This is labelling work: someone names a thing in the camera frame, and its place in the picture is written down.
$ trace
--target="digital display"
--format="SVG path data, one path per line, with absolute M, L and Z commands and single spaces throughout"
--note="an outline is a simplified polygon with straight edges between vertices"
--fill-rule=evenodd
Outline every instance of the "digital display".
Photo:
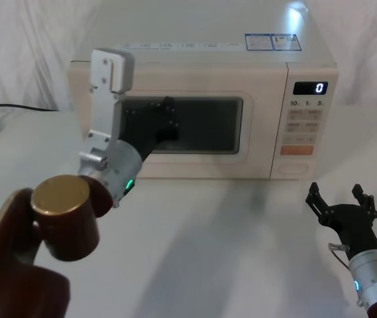
M 327 81 L 298 81 L 294 84 L 294 95 L 325 95 Z

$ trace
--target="sticker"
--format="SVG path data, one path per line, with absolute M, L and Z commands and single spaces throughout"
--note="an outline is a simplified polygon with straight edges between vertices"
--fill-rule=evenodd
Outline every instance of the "sticker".
M 129 51 L 245 51 L 243 43 L 126 43 L 117 46 Z
M 246 33 L 246 47 L 248 51 L 273 51 L 269 33 Z
M 295 34 L 271 34 L 275 51 L 301 51 L 299 40 Z

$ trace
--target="cable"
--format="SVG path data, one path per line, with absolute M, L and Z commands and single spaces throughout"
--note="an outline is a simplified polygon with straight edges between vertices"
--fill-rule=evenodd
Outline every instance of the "cable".
M 335 252 L 333 250 L 331 250 L 331 253 L 333 253 L 334 257 L 345 267 L 347 268 L 347 270 L 349 270 L 349 267 L 346 265 L 346 263 L 343 262 L 343 260 L 341 258 L 339 258 L 339 256 L 337 254 L 335 254 Z
M 30 111 L 57 111 L 55 109 L 36 108 L 36 107 L 29 107 L 29 106 L 17 105 L 17 104 L 0 104 L 0 107 L 21 108 L 21 109 L 28 109 Z

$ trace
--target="white backdrop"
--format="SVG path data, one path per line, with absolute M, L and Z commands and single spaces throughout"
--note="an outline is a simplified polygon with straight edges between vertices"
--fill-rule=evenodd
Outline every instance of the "white backdrop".
M 0 103 L 72 108 L 66 68 L 100 3 L 0 0 Z M 377 0 L 307 4 L 339 64 L 335 104 L 377 106 Z

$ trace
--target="microwave window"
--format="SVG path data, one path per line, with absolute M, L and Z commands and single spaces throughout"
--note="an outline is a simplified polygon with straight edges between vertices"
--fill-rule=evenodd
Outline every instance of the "microwave window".
M 159 144 L 159 154 L 236 154 L 239 151 L 242 99 L 239 97 L 172 97 L 179 139 Z M 127 110 L 158 103 L 164 97 L 128 97 L 123 102 L 121 131 Z

